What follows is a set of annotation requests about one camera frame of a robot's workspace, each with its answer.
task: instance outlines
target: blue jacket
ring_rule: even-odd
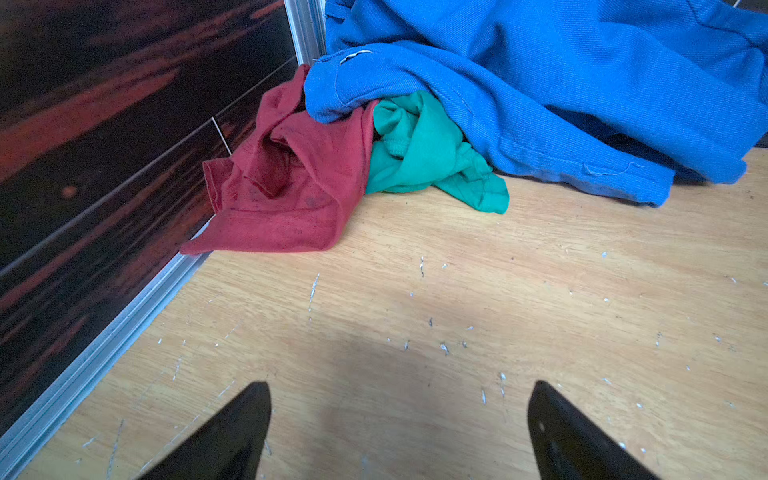
[[[768,131],[768,15],[721,0],[328,0],[306,108],[431,91],[506,173],[655,206]]]

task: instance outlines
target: red cloth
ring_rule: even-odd
[[[261,99],[232,157],[203,163],[216,216],[181,253],[326,250],[366,192],[374,103],[332,124],[304,110],[307,65]]]

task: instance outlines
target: wooden floor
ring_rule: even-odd
[[[133,478],[257,379],[265,478],[537,478],[536,379],[663,478],[766,478],[768,153],[747,161],[660,209],[510,178],[504,216],[374,194],[329,252],[216,252],[22,478]]]

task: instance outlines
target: dark wood-grain wall panel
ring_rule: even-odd
[[[0,25],[3,35],[39,30],[48,39],[33,35],[24,46],[24,38],[0,38],[0,65],[11,65],[0,73],[3,104],[10,104],[0,116],[0,268],[293,56],[282,0],[83,3],[63,8],[63,18],[48,14],[39,28]],[[59,37],[77,55],[43,55],[51,43],[59,55]],[[28,65],[46,74],[24,75]],[[21,86],[51,88],[56,78],[66,83],[36,97]]]
[[[6,8],[0,434],[210,218],[200,164],[227,152],[209,119],[247,91],[255,118],[292,58],[282,0]]]

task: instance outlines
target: green rag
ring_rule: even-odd
[[[427,91],[382,100],[373,126],[382,139],[373,143],[367,194],[435,185],[481,212],[507,211],[507,184]]]

